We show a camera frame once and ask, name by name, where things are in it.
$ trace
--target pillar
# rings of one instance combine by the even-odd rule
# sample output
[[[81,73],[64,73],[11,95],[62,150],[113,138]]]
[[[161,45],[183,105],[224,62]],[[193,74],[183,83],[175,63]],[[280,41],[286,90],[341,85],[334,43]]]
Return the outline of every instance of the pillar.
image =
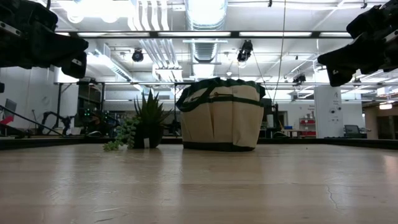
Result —
[[[341,90],[339,87],[317,86],[314,89],[317,138],[344,136]]]

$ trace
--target green trim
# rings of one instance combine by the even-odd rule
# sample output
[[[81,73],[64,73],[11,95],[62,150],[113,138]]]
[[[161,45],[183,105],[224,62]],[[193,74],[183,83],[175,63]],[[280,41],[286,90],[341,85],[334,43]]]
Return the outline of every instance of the green trim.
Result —
[[[184,149],[199,149],[208,151],[223,152],[248,152],[253,151],[254,147],[235,146],[231,142],[183,142]]]
[[[204,98],[204,99],[196,100],[196,101],[189,102],[189,103],[183,103],[178,108],[180,109],[181,112],[189,112],[189,111],[195,109],[200,104],[215,103],[215,102],[239,102],[239,103],[247,103],[247,104],[263,107],[263,105],[260,101],[250,100],[250,99],[240,98],[240,97],[235,97],[235,96],[219,96],[219,97],[214,97],[214,98]]]
[[[231,87],[231,86],[241,86],[241,85],[247,85],[251,86],[256,89],[256,91],[260,94],[260,98],[263,98],[266,95],[265,88],[260,86],[254,81],[243,81],[243,80],[233,80],[233,79],[227,79],[227,80],[222,80],[220,77],[217,78],[211,78],[207,80],[202,80],[200,82],[196,82],[194,84],[191,84],[190,87],[188,87],[188,94],[187,96],[192,96],[196,91],[202,90],[204,88],[208,88],[210,85],[214,85],[216,82],[215,87]]]
[[[234,97],[234,96],[231,96],[231,95],[227,95],[227,96],[222,95],[222,96],[217,96],[217,97],[214,97],[214,98],[210,99],[210,93],[216,87],[218,87],[218,86],[229,87],[229,86],[234,86],[234,85],[249,85],[249,86],[253,85],[253,87],[256,88],[260,92],[260,98],[262,98],[265,95],[265,92],[266,92],[264,87],[256,84],[253,81],[251,81],[251,82],[245,82],[243,80],[227,80],[227,81],[224,81],[224,80],[221,80],[219,77],[218,78],[211,78],[211,79],[208,79],[208,80],[200,81],[198,83],[194,83],[194,84],[192,84],[192,86],[184,89],[184,91],[182,91],[180,99],[178,99],[178,101],[176,103],[176,106],[182,112],[192,111],[192,110],[194,110],[197,106],[199,106],[202,103],[212,103],[212,102],[217,102],[217,101],[235,101],[235,102],[249,103],[249,104],[253,104],[253,105],[262,106],[260,101]],[[195,101],[184,103],[185,99],[187,99],[187,97],[190,94],[198,91],[199,88],[207,88],[207,89],[201,96],[199,96],[198,98],[195,98],[196,99]]]

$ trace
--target cable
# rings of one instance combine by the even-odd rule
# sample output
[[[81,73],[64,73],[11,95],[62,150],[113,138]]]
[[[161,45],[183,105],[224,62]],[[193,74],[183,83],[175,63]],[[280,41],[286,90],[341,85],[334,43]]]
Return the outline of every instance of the cable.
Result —
[[[253,50],[252,52],[253,52],[254,59],[256,60],[257,68],[259,69],[259,73],[260,73],[262,82],[264,82],[264,86],[265,86],[265,88],[266,88],[266,92],[267,92],[267,94],[269,95],[269,97],[271,97],[271,95],[269,94],[268,89],[267,89],[266,81],[265,81],[264,77],[262,76],[261,68],[260,68],[260,66],[259,66],[259,63],[257,62],[256,53],[254,53],[254,50]]]
[[[278,74],[278,81],[276,82],[276,87],[275,87],[275,93],[274,93],[274,99],[272,100],[272,104],[275,104],[275,97],[276,97],[276,91],[278,90],[278,84],[280,80],[280,69],[282,68],[282,57],[283,57],[283,52],[284,52],[284,42],[285,42],[285,22],[286,22],[286,0],[284,0],[284,26],[282,28],[282,47],[280,48],[280,59],[279,59],[279,74]]]

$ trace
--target plant pot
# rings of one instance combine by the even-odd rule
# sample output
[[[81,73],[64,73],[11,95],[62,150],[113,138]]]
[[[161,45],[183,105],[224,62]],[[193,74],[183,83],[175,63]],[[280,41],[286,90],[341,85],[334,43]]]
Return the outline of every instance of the plant pot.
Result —
[[[156,148],[163,137],[164,127],[162,125],[144,126],[138,124],[136,126],[136,135],[134,136],[134,148],[145,148],[144,139],[149,138],[149,147]]]

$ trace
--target spiky plant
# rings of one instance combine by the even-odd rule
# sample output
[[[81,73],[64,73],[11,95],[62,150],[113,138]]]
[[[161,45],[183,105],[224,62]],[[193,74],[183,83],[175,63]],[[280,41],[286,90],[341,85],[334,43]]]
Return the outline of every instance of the spiky plant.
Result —
[[[140,123],[144,126],[161,125],[164,119],[172,112],[171,110],[168,112],[163,110],[163,103],[159,104],[159,93],[154,98],[152,91],[149,92],[148,100],[145,99],[144,93],[142,93],[141,107],[139,106],[138,98],[134,100],[134,107]]]
[[[139,123],[138,118],[127,118],[124,120],[122,126],[118,126],[118,135],[114,142],[108,142],[104,144],[104,151],[117,151],[119,146],[123,146],[123,142],[126,142],[128,149],[134,148],[134,135],[136,134],[136,125]]]

